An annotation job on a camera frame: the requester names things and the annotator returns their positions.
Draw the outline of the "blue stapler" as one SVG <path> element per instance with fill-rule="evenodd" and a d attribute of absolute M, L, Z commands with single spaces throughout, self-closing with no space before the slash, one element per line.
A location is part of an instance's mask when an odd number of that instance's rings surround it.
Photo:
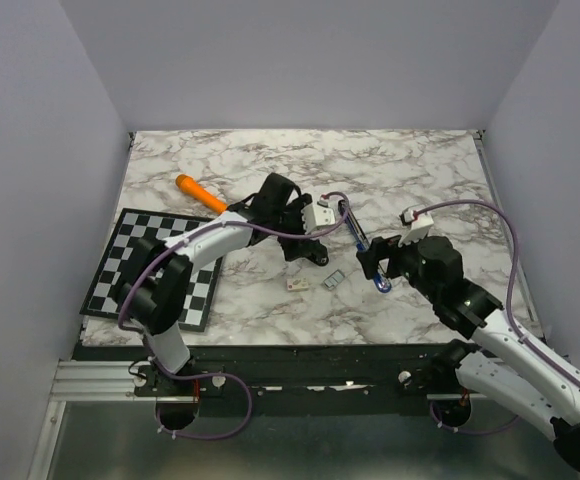
<path fill-rule="evenodd" d="M 344 215 L 345 211 L 348 211 L 345 224 L 351 235 L 354 237 L 357 252 L 361 253 L 367 251 L 370 247 L 370 240 L 367 238 L 360 223 L 352 213 L 352 210 L 350 208 L 346 208 L 346 202 L 344 200 L 338 201 L 337 208 L 341 216 Z M 373 281 L 376 289 L 381 293 L 387 294 L 392 289 L 392 284 L 386 276 L 386 272 L 381 265 L 378 265 L 377 268 L 373 271 L 371 280 Z"/>

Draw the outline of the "white staple box sleeve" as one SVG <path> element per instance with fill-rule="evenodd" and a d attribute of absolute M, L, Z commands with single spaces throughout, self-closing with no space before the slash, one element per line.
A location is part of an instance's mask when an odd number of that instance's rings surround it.
<path fill-rule="evenodd" d="M 289 292 L 301 292 L 310 289 L 310 283 L 306 278 L 296 277 L 286 280 L 286 289 Z"/>

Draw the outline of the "black stapler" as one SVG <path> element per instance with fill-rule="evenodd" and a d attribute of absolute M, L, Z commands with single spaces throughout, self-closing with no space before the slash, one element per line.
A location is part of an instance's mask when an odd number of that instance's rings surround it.
<path fill-rule="evenodd" d="M 284 258 L 287 262 L 306 259 L 323 267 L 329 263 L 327 248 L 318 240 L 279 239 Z"/>

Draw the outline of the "staple tray with staples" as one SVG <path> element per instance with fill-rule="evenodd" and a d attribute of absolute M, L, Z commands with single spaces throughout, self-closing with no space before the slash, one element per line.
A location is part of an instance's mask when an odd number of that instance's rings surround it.
<path fill-rule="evenodd" d="M 340 285 L 345 279 L 345 274 L 341 270 L 336 270 L 323 281 L 323 285 L 328 290 L 332 290 Z"/>

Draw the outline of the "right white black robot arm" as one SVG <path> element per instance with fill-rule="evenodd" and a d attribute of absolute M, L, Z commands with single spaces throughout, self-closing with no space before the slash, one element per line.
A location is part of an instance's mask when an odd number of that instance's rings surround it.
<path fill-rule="evenodd" d="M 467 279 L 462 256 L 449 239 L 429 236 L 404 245 L 398 236 L 378 237 L 356 257 L 367 278 L 385 261 L 387 277 L 405 278 L 441 323 L 461 335 L 452 344 L 452 357 L 430 367 L 437 389 L 450 392 L 461 385 L 496 401 L 541 431 L 580 473 L 580 369 Z"/>

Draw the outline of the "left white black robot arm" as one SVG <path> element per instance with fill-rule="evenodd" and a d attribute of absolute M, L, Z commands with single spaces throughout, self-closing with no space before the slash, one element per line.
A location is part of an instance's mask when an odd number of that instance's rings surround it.
<path fill-rule="evenodd" d="M 272 173 L 259 191 L 210 222 L 164 240 L 137 240 L 110 295 L 119 307 L 118 320 L 134 321 L 161 365 L 158 384 L 171 395 L 191 385 L 191 353 L 178 323 L 193 275 L 269 236 L 277 238 L 286 261 L 305 258 L 325 266 L 327 249 L 315 236 L 335 223 L 326 199 L 314 200 L 293 181 Z"/>

